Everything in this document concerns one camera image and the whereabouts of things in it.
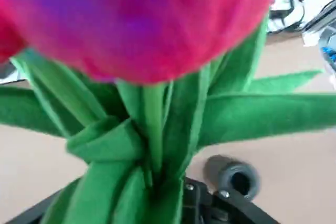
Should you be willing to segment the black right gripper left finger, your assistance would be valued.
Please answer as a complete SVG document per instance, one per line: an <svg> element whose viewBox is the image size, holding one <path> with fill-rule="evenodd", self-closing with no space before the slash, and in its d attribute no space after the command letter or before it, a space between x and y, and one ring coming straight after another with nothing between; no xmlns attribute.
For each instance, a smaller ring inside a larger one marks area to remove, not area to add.
<svg viewBox="0 0 336 224"><path fill-rule="evenodd" d="M21 214L12 218L5 224L32 224L39 223L46 213L48 207L51 205L52 201L56 198L58 192L50 195L39 203L33 205L29 209L25 210Z"/></svg>

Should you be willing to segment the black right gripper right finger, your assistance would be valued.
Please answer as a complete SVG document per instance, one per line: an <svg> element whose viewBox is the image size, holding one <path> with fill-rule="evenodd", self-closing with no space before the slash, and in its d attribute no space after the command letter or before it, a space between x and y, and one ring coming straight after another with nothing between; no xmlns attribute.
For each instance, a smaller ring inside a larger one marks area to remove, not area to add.
<svg viewBox="0 0 336 224"><path fill-rule="evenodd" d="M235 190L210 193L207 186L185 177L183 191L184 223L278 223Z"/></svg>

